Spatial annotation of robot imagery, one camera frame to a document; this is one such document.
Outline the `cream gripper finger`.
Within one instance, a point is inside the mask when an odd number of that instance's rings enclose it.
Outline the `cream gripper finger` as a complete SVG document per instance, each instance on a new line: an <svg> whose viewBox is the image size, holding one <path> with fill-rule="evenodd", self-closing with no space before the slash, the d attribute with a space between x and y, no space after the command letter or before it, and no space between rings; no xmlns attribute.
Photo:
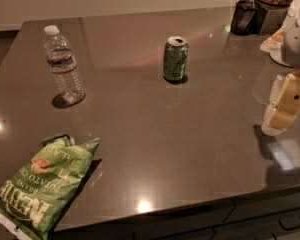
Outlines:
<svg viewBox="0 0 300 240"><path fill-rule="evenodd" d="M300 70L287 74L278 99L265 110L261 130L265 135L285 132L300 114Z"/></svg>
<svg viewBox="0 0 300 240"><path fill-rule="evenodd" d="M282 75L276 76L276 79L274 80L274 82L272 84L272 89L271 89L270 96L269 96L269 101L271 103L275 103L276 100L278 99L284 80L285 80L284 76L282 76Z"/></svg>

